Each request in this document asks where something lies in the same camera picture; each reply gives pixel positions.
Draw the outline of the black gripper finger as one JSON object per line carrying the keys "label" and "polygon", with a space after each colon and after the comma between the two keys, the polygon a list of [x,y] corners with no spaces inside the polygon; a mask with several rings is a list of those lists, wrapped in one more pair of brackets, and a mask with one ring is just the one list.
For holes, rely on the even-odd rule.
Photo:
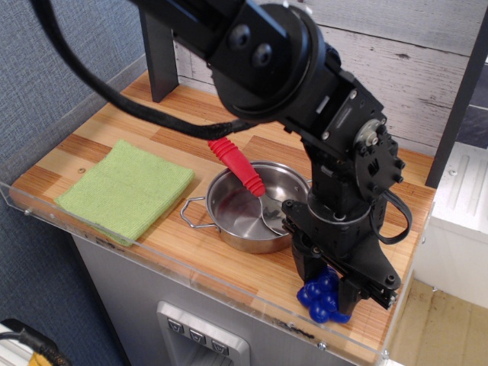
{"label": "black gripper finger", "polygon": [[339,312],[350,316],[359,301],[368,299],[368,291],[354,278],[341,278],[339,281],[338,299]]}
{"label": "black gripper finger", "polygon": [[306,234],[295,232],[292,235],[292,255],[303,282],[317,278],[324,267],[321,251],[315,252],[314,248],[315,245]]}

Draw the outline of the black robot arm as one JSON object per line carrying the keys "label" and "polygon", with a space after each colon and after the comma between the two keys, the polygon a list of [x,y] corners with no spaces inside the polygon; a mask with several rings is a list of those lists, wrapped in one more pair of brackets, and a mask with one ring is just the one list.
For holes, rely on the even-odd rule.
{"label": "black robot arm", "polygon": [[384,308],[401,279],[381,250],[391,188],[403,180],[382,104],[349,72],[313,19],[293,5],[251,1],[141,1],[177,42],[206,61],[224,107],[249,123],[277,121],[300,135],[312,186],[286,200],[284,228],[299,276],[341,274],[339,310],[360,300]]}

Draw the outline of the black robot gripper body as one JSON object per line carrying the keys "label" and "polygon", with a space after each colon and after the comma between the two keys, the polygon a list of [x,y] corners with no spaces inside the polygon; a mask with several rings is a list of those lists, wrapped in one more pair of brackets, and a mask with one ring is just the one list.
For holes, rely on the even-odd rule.
{"label": "black robot gripper body", "polygon": [[374,205],[361,204],[344,220],[337,220],[329,209],[317,217],[308,204],[286,200],[282,205],[284,228],[291,239],[295,232],[306,234],[315,245],[314,251],[321,251],[323,269],[329,265],[342,278],[354,278],[367,289],[368,299],[389,309],[397,300],[401,277],[380,244],[395,244],[401,237],[386,238],[380,235],[380,229],[387,202],[393,198],[392,192],[387,191]]}

